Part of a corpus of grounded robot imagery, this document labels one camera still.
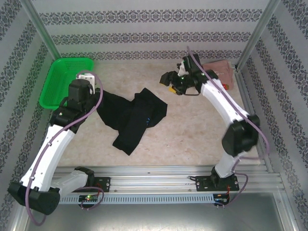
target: floor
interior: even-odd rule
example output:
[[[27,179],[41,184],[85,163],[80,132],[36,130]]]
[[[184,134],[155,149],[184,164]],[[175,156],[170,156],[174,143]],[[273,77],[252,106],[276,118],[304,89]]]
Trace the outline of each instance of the floor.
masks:
[[[96,64],[94,72],[104,90],[133,100],[134,93],[149,89],[168,104],[167,116],[148,128],[128,156],[112,146],[118,132],[93,113],[80,126],[58,166],[181,166],[214,165],[223,153],[221,138],[226,127],[214,106],[202,95],[178,96],[159,84],[162,74],[176,64]],[[243,107],[236,85],[228,91]],[[247,156],[257,157],[254,148]],[[241,164],[259,161],[242,161]]]

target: green plastic basket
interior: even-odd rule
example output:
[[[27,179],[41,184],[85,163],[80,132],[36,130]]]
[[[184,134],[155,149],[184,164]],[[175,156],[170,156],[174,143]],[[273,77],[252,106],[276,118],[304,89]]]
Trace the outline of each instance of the green plastic basket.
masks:
[[[89,58],[62,58],[53,62],[39,98],[39,104],[46,109],[55,110],[68,96],[68,85],[82,70],[92,71],[93,60]]]

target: table surface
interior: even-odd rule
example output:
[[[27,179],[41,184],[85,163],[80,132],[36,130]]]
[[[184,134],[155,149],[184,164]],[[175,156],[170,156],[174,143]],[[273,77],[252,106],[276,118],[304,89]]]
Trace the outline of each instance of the table surface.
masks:
[[[104,90],[134,99],[149,89],[168,104],[167,116],[148,128],[134,152],[128,156],[112,143],[118,132],[106,126],[94,112],[80,126],[58,166],[186,166],[215,165],[221,158],[221,139],[226,126],[206,97],[178,96],[159,84],[162,74],[176,70],[176,64],[97,64],[94,72]],[[235,82],[228,93],[243,107]],[[247,156],[257,157],[253,148]],[[241,164],[259,161],[242,161]]]

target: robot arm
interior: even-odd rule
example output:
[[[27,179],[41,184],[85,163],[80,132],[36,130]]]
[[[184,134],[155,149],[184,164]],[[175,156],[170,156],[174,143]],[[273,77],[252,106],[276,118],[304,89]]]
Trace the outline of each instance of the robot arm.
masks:
[[[68,97],[64,98],[59,108],[53,112],[46,138],[33,164],[20,182],[12,182],[8,188],[8,192],[19,204],[25,205],[26,188],[34,165],[37,163],[44,147],[63,127],[84,116],[97,103],[94,86],[94,76],[89,74],[77,76],[77,79],[73,80],[69,85]],[[84,121],[81,120],[68,130],[61,132],[46,150],[31,184],[29,194],[30,208],[49,215],[55,210],[62,197],[80,187],[92,186],[94,172],[84,167],[77,167],[71,174],[61,179],[52,180],[65,148]]]
[[[194,57],[200,64],[198,55],[194,54]],[[219,163],[213,168],[211,175],[214,185],[218,187],[222,179],[234,174],[233,166],[239,158],[257,144],[258,132],[234,110],[221,92],[200,71],[190,56],[185,56],[182,59],[181,63],[178,64],[178,69],[178,73],[173,71],[162,75],[160,83],[166,86],[171,84],[169,90],[177,95],[186,95],[187,88],[195,87],[199,94],[201,93],[213,104],[227,126],[227,131],[222,138],[224,153]],[[259,118],[256,115],[249,115],[232,99],[223,88],[215,72],[212,70],[206,72],[240,113],[259,127]]]

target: patterned wallpaper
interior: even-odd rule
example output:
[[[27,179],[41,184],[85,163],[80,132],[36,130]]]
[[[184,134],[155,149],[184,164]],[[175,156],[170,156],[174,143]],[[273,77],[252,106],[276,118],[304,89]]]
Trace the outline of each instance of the patterned wallpaper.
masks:
[[[307,4],[282,0],[242,70],[300,230],[308,230]]]
[[[52,62],[18,0],[0,3],[0,231],[14,199],[7,188],[19,181],[39,151],[50,111],[38,103]]]
[[[269,0],[36,0],[63,57],[170,62],[187,55],[236,63]]]

